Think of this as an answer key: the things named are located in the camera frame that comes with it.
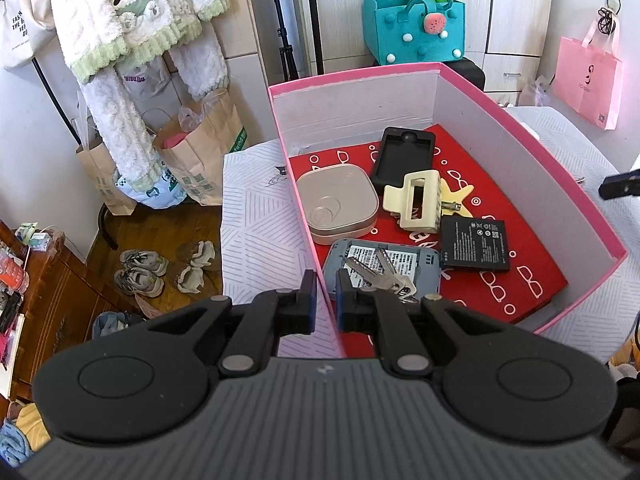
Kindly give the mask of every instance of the bag handle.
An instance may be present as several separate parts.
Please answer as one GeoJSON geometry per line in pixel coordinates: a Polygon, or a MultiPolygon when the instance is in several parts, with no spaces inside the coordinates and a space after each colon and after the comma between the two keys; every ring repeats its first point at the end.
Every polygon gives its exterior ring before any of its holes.
{"type": "MultiPolygon", "coordinates": [[[[615,12],[611,13],[611,17],[613,19],[613,22],[616,25],[615,30],[613,31],[613,38],[611,41],[611,54],[613,55],[613,57],[617,57],[618,56],[618,46],[620,45],[620,20],[618,19],[618,17],[616,16],[615,12]]],[[[596,33],[596,30],[598,29],[598,20],[595,19],[591,22],[591,27],[589,27],[589,31],[587,32],[587,35],[584,37],[584,39],[582,40],[582,46],[584,48],[587,48],[589,46],[589,44],[591,43],[591,41],[593,41],[593,37],[596,33]]],[[[605,49],[604,51],[607,51],[607,47],[608,47],[608,43],[609,43],[609,38],[607,38],[607,43],[605,44],[605,49]]]]}
{"type": "MultiPolygon", "coordinates": [[[[407,22],[409,20],[409,11],[411,8],[421,2],[423,0],[409,0],[409,3],[406,4],[406,7],[398,12],[398,21],[399,22],[407,22]]],[[[436,12],[436,2],[432,0],[432,2],[427,2],[425,0],[424,5],[427,7],[427,12],[436,12]]],[[[449,10],[453,6],[453,0],[447,0],[447,3],[442,6],[442,10],[449,10]]]]}

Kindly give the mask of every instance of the white label sticker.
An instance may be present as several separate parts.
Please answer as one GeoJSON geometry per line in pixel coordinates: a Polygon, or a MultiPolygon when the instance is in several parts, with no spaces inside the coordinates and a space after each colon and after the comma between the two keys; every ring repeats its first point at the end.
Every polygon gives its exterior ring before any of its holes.
{"type": "MultiPolygon", "coordinates": [[[[376,272],[382,272],[382,266],[380,262],[376,258],[376,250],[373,247],[362,247],[358,245],[352,245],[349,247],[349,252],[347,257],[353,256],[354,258],[360,260],[367,267],[370,267],[371,270],[375,270],[376,272]]],[[[387,251],[386,254],[389,255],[389,258],[394,264],[396,271],[404,276],[408,276],[411,278],[411,281],[415,279],[415,267],[417,254],[415,253],[404,253],[401,251],[387,251]]],[[[368,282],[362,279],[362,277],[351,267],[348,267],[347,264],[344,264],[344,268],[349,271],[349,276],[351,278],[351,285],[355,288],[361,288],[363,286],[370,285],[368,282]]]]}

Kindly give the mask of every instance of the brown paper bag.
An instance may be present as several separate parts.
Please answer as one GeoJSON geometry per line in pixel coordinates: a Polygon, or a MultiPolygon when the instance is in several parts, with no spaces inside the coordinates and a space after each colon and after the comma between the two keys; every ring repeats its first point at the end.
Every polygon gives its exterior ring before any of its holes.
{"type": "Polygon", "coordinates": [[[136,201],[121,192],[113,183],[113,172],[116,163],[111,158],[104,143],[96,139],[89,144],[89,150],[79,146],[76,155],[86,174],[100,192],[104,204],[114,216],[128,216],[136,208],[136,201]]]}
{"type": "MultiPolygon", "coordinates": [[[[187,194],[202,205],[222,205],[222,167],[227,153],[239,152],[248,143],[236,106],[226,89],[208,97],[218,100],[202,124],[177,146],[163,149],[164,140],[181,133],[178,116],[158,132],[154,147],[187,194]]],[[[202,101],[189,104],[202,113],[202,101]]]]}

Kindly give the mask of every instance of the wooden floor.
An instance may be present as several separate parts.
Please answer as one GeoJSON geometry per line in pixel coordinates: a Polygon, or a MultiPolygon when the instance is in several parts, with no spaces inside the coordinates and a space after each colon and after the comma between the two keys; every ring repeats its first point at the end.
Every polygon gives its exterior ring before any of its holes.
{"type": "MultiPolygon", "coordinates": [[[[215,272],[208,272],[216,293],[222,293],[222,272],[220,266],[220,221],[222,208],[201,206],[197,203],[181,204],[163,210],[153,210],[138,206],[131,216],[107,215],[108,233],[119,247],[112,251],[102,237],[96,239],[89,252],[87,265],[100,277],[113,283],[113,273],[121,269],[118,256],[127,249],[157,251],[170,262],[175,261],[175,250],[186,242],[211,240],[216,246],[217,263],[215,272]]],[[[164,290],[157,298],[145,298],[151,305],[169,312],[193,303],[196,298],[177,290],[167,276],[164,276],[164,290]]]]}

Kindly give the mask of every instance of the pink paper bag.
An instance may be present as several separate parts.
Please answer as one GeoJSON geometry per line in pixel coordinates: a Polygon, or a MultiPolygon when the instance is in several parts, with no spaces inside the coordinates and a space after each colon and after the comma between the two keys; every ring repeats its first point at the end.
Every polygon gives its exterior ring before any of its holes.
{"type": "Polygon", "coordinates": [[[615,14],[613,20],[616,29],[610,52],[607,45],[601,49],[590,44],[597,20],[593,20],[582,42],[562,38],[553,86],[557,97],[603,130],[615,129],[622,98],[623,63],[616,57],[620,22],[615,14]]]}

